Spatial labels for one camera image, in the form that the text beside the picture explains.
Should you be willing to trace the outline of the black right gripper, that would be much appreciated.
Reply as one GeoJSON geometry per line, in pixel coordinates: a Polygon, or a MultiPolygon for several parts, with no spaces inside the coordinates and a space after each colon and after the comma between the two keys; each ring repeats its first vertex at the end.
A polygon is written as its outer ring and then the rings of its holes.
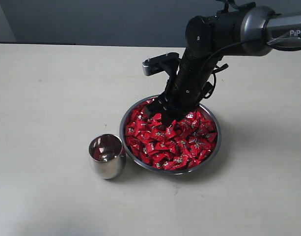
{"type": "Polygon", "coordinates": [[[205,84],[221,59],[221,55],[212,53],[196,58],[186,49],[176,74],[169,76],[164,91],[145,106],[147,118],[161,114],[162,125],[169,127],[174,120],[181,120],[188,112],[194,111],[212,89],[211,85],[205,88],[205,84]]]}

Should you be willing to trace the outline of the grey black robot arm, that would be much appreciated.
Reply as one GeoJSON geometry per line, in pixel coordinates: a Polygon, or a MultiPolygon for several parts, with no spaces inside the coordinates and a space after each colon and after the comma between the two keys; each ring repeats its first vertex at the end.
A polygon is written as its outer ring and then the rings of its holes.
{"type": "Polygon", "coordinates": [[[228,66],[218,66],[224,56],[267,55],[271,50],[301,50],[301,12],[278,14],[254,2],[236,5],[224,2],[224,9],[213,16],[195,16],[185,31],[186,48],[182,56],[167,53],[143,62],[146,76],[166,72],[164,91],[145,108],[148,118],[156,114],[170,125],[194,111],[216,87],[210,77],[228,66]]]}

